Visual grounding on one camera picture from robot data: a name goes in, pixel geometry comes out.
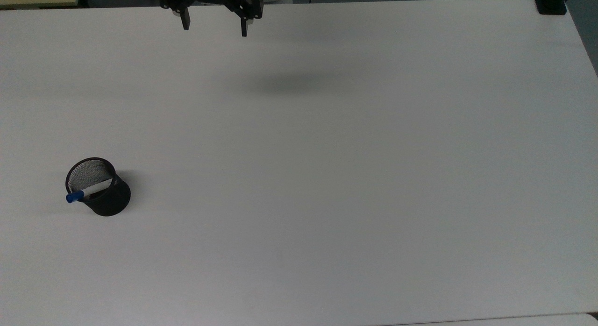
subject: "mesh cup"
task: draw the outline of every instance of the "mesh cup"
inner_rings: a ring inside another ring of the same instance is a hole
[[[110,217],[120,213],[128,205],[131,190],[108,160],[87,158],[75,164],[66,175],[66,191],[77,192],[108,179],[112,179],[112,182],[107,189],[78,201],[85,203],[94,213]]]

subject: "black mesh pen holder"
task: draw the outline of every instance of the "black mesh pen holder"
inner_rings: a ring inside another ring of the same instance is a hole
[[[87,194],[77,200],[85,203],[98,215],[111,217],[121,213],[131,199],[131,189],[114,170],[114,166],[103,158],[81,160],[66,175],[66,191],[71,194],[111,179],[109,186],[94,194]]]

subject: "black clamp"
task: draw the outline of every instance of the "black clamp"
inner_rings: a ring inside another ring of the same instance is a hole
[[[247,36],[247,25],[263,14],[263,0],[160,0],[160,7],[172,9],[175,15],[181,17],[183,28],[189,29],[191,20],[188,7],[194,2],[224,5],[231,12],[241,18],[241,35]]]
[[[536,0],[538,13],[546,15],[565,15],[567,7],[564,0]]]

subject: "blue marker cap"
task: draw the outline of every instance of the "blue marker cap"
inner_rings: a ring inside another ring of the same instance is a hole
[[[72,192],[71,194],[68,194],[66,196],[66,202],[73,203],[73,202],[83,198],[84,196],[85,196],[85,193],[83,193],[83,191]]]

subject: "marker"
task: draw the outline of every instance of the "marker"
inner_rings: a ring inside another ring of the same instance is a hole
[[[84,190],[72,192],[71,194],[68,194],[68,196],[66,196],[66,202],[73,203],[79,199],[82,199],[85,196],[105,190],[106,188],[110,187],[111,183],[112,183],[112,179],[108,179],[106,181],[102,181],[102,183],[89,186],[89,187],[85,188]]]

